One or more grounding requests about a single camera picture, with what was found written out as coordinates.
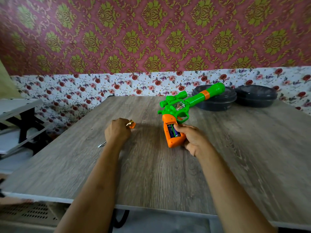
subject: black plastic container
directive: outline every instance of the black plastic container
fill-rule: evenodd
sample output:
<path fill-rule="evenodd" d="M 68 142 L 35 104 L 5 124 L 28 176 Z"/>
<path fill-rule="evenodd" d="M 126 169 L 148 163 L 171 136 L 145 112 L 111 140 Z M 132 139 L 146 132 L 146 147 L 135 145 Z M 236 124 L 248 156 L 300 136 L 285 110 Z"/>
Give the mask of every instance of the black plastic container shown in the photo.
<path fill-rule="evenodd" d="M 192 91 L 192 95 L 194 96 L 200 93 L 201 91 L 208 89 L 210 86 L 211 85 L 197 86 Z M 232 103 L 235 100 L 236 100 L 236 92 L 234 91 L 234 89 L 226 87 L 225 91 L 222 94 L 211 97 L 206 101 L 198 103 L 196 107 L 208 111 L 225 111 L 231 107 Z"/>
<path fill-rule="evenodd" d="M 277 92 L 273 88 L 259 85 L 243 85 L 235 89 L 237 102 L 240 105 L 256 108 L 269 107 L 277 98 Z"/>

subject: forearm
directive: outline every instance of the forearm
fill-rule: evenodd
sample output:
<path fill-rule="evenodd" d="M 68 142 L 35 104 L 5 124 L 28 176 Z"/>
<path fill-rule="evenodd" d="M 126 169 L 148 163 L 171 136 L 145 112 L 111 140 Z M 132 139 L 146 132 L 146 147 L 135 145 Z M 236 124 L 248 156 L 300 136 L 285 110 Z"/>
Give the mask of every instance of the forearm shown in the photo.
<path fill-rule="evenodd" d="M 276 232 L 209 143 L 197 155 L 226 233 Z"/>
<path fill-rule="evenodd" d="M 105 145 L 81 192 L 57 226 L 56 233 L 107 231 L 115 206 L 120 150 L 117 143 Z"/>

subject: transparent gun chamber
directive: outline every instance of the transparent gun chamber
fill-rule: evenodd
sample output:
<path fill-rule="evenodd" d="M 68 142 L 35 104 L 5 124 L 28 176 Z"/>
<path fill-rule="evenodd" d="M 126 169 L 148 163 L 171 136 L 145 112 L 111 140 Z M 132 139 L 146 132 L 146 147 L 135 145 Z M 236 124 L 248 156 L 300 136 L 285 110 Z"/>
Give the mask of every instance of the transparent gun chamber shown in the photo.
<path fill-rule="evenodd" d="M 169 135 L 171 138 L 180 137 L 180 133 L 176 131 L 173 124 L 167 125 L 167 128 L 169 129 Z"/>
<path fill-rule="evenodd" d="M 184 108 L 186 105 L 184 102 L 178 101 L 177 103 L 172 104 L 172 106 L 174 106 L 174 108 L 178 111 L 178 110 L 181 110 L 182 108 Z"/>

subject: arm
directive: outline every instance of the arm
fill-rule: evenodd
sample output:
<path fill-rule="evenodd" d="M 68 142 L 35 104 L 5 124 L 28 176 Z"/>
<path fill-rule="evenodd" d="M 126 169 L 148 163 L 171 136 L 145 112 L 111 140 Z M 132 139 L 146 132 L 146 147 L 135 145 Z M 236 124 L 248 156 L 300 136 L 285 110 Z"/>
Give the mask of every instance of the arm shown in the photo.
<path fill-rule="evenodd" d="M 115 207 L 119 153 L 131 131 L 127 119 L 113 120 L 105 130 L 106 145 L 81 192 L 54 233 L 107 232 Z"/>
<path fill-rule="evenodd" d="M 175 126 L 186 134 L 185 148 L 197 157 L 210 188 L 213 202 L 226 233 L 275 233 L 261 211 L 239 184 L 226 162 L 196 127 Z"/>

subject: floral wallpaper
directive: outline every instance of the floral wallpaper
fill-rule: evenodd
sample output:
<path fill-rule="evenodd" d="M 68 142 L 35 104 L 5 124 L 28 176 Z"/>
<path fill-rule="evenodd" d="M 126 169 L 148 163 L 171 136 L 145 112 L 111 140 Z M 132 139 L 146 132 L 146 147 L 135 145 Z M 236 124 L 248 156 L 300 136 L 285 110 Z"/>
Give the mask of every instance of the floral wallpaper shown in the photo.
<path fill-rule="evenodd" d="M 10 75 L 310 65 L 311 0 L 0 0 L 0 18 Z"/>
<path fill-rule="evenodd" d="M 304 66 L 11 78 L 22 97 L 44 101 L 42 107 L 36 108 L 36 116 L 53 124 L 49 132 L 60 134 L 110 95 L 174 96 L 181 91 L 191 95 L 196 86 L 217 82 L 231 88 L 244 84 L 273 87 L 279 100 L 311 115 L 310 74 L 311 67 Z"/>

